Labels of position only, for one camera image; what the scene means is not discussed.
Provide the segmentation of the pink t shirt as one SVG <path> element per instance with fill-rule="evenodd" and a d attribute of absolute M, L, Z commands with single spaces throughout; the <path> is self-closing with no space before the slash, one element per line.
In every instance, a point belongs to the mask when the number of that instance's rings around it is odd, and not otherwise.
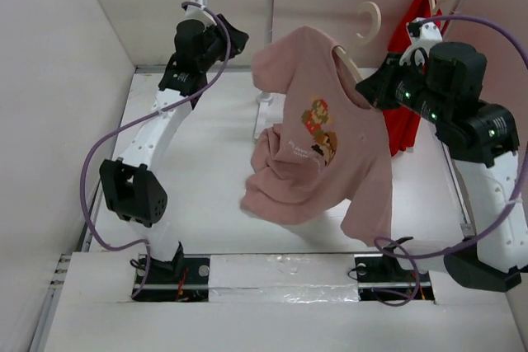
<path fill-rule="evenodd" d="M 254 86 L 284 96 L 283 118 L 262 131 L 241 208 L 282 226 L 344 200 L 343 233 L 372 246 L 389 237 L 393 176 L 383 114 L 356 90 L 337 42 L 302 26 L 252 59 Z"/>

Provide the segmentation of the beige wooden hanger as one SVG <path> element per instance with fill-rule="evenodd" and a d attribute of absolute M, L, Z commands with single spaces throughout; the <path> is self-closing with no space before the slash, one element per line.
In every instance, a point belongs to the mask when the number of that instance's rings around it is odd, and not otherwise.
<path fill-rule="evenodd" d="M 351 51 L 369 44 L 380 32 L 382 16 L 379 6 L 375 2 L 363 2 L 356 8 L 356 13 L 368 14 L 370 16 L 370 28 L 365 35 L 356 33 L 353 36 L 351 45 L 344 49 L 338 45 L 333 49 L 333 54 L 341 61 L 342 65 L 348 70 L 355 82 L 362 80 L 361 72 L 351 57 Z"/>

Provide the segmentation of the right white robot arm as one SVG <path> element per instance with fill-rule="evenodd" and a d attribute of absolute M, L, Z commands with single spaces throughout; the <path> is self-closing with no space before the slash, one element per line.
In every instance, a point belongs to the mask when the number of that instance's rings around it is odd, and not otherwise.
<path fill-rule="evenodd" d="M 356 89 L 379 110 L 405 107 L 429 121 L 463 178 L 474 237 L 442 250 L 451 278 L 468 289 L 506 292 L 527 270 L 527 224 L 516 122 L 504 106 L 480 100 L 487 59 L 472 45 L 440 42 L 389 53 Z"/>

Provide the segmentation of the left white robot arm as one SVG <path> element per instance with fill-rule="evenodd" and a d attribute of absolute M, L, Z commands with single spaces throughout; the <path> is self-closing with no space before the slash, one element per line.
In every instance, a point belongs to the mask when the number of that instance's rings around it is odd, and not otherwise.
<path fill-rule="evenodd" d="M 99 169 L 106 207 L 138 238 L 148 240 L 157 261 L 155 273 L 169 284 L 183 276 L 184 264 L 175 257 L 179 242 L 169 236 L 172 225 L 163 217 L 167 192 L 156 173 L 178 127 L 207 85 L 207 72 L 215 63 L 242 53 L 248 42 L 247 33 L 223 15 L 217 17 L 217 22 L 187 19 L 177 25 L 175 52 L 158 84 L 153 118 L 141 124 L 117 159 L 105 160 Z"/>

